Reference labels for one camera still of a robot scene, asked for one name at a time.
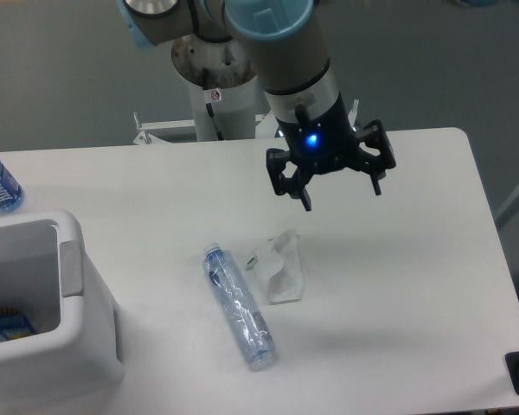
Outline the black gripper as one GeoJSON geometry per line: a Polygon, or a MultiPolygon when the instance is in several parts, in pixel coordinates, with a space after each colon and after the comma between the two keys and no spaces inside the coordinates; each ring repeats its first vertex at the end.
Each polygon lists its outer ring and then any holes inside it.
{"type": "Polygon", "coordinates": [[[306,186],[313,175],[350,168],[367,174],[376,195],[381,195],[380,180],[388,169],[396,167],[394,150],[379,119],[369,122],[354,134],[342,98],[319,116],[312,117],[298,104],[289,121],[279,120],[287,150],[266,151],[266,169],[276,195],[300,200],[311,211],[306,186]],[[295,166],[292,176],[285,175],[286,165],[295,166]]]}

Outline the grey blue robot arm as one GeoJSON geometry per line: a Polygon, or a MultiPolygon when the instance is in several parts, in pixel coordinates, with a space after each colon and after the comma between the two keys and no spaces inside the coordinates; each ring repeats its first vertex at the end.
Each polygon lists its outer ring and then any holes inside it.
{"type": "Polygon", "coordinates": [[[201,141],[254,137],[254,86],[285,141],[266,153],[277,195],[311,204],[313,176],[341,169],[378,183],[395,164],[381,122],[356,131],[330,67],[313,1],[121,1],[139,45],[171,45],[201,141]]]}

